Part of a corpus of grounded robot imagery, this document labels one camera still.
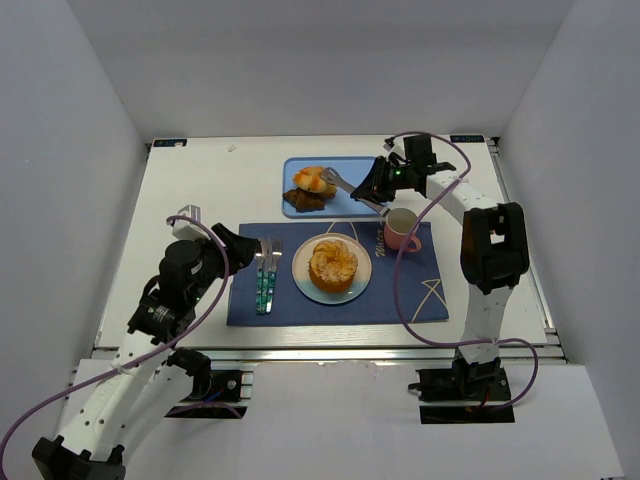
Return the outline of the sugared orange muffin bread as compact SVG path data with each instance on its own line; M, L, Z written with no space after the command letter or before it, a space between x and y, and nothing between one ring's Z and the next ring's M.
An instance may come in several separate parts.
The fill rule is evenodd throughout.
M313 249L309 260L311 282L326 293L343 293L352 284L358 259L342 240L323 240Z

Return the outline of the metal serving tongs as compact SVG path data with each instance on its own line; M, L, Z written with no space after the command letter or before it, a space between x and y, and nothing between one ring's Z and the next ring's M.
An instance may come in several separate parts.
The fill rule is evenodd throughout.
M368 208L370 208L371 210L375 211L379 217L381 218L386 218L387 215L391 212L391 209L387 206L384 206L382 204L378 204L375 203L373 201L367 200L365 198L360 198L360 197L354 197L353 194L356 191L356 188L351 185L350 183L348 183L346 180L344 180L339 173L331 168L331 167L327 167L324 168L322 170L322 172L320 173L320 177L327 183L333 184L336 187L344 190L346 193L348 193L350 195L350 198L356 201L359 201L360 203L366 205Z

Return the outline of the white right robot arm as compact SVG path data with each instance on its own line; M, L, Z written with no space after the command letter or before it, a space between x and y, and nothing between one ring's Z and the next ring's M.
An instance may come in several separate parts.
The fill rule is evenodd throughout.
M397 191L413 190L442 207L461 228L460 266L469 285L467 314L460 341L453 343L456 361L472 381L495 374L506 305L530 266L524 212L515 203L499 203L466 181L462 171L438 161L435 135L409 131L384 142L379 156L351 197L388 218L387 203Z

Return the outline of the round orange striped bun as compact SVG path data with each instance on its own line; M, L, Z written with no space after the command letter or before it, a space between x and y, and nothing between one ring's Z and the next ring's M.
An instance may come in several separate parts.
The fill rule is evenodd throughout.
M336 195L337 187L321 177L323 171L323 166L307 166L299 170L292 181L297 188L324 198L331 198Z

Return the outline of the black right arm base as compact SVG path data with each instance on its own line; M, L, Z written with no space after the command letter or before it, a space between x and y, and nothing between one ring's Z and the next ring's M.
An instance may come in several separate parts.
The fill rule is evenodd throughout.
M455 384L458 380L451 369L416 371L418 380L408 391L419 402L423 425L513 424L513 407L496 410L511 400L509 381L504 369L489 381L479 385Z

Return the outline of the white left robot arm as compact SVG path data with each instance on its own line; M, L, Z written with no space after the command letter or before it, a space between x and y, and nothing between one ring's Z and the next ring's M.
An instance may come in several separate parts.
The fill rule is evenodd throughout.
M217 223L170 220L175 241L145 285L109 371L54 439L41 438L32 458L45 479L122 479L125 458L193 391L210 384L210 359L179 341L200 320L209 287L251 264L261 244Z

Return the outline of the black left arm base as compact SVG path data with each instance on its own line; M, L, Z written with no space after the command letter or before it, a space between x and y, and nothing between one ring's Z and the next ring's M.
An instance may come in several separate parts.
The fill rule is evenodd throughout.
M166 418L241 419L252 395L250 370L211 370L194 382L192 392L173 407Z

